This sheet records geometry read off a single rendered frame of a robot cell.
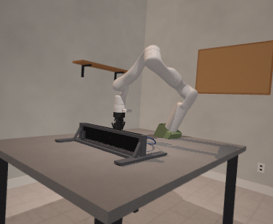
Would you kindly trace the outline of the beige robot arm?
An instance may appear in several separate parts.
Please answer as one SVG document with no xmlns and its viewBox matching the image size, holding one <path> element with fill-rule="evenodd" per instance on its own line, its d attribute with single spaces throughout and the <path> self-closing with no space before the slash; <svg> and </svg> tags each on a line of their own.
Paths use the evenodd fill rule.
<svg viewBox="0 0 273 224">
<path fill-rule="evenodd" d="M 139 77 L 145 66 L 161 77 L 172 88 L 176 89 L 179 95 L 185 99 L 183 102 L 176 103 L 165 125 L 165 128 L 169 131 L 177 132 L 187 111 L 196 100 L 198 92 L 191 86 L 187 85 L 182 80 L 182 76 L 174 68 L 166 67 L 166 65 L 164 65 L 158 46 L 148 46 L 133 67 L 130 68 L 125 75 L 117 78 L 113 82 L 113 89 L 121 91 L 119 95 L 115 96 L 113 112 L 132 112 L 131 109 L 125 109 L 126 95 L 129 85 Z"/>
</svg>

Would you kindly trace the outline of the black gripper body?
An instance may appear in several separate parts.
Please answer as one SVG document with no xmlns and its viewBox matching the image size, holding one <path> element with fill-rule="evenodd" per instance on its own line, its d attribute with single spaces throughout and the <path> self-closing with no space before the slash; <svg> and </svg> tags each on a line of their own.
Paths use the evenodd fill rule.
<svg viewBox="0 0 273 224">
<path fill-rule="evenodd" d="M 114 120 L 116 120 L 116 126 L 118 126 L 119 121 L 124 121 L 125 113 L 113 112 L 113 117 L 115 117 Z"/>
</svg>

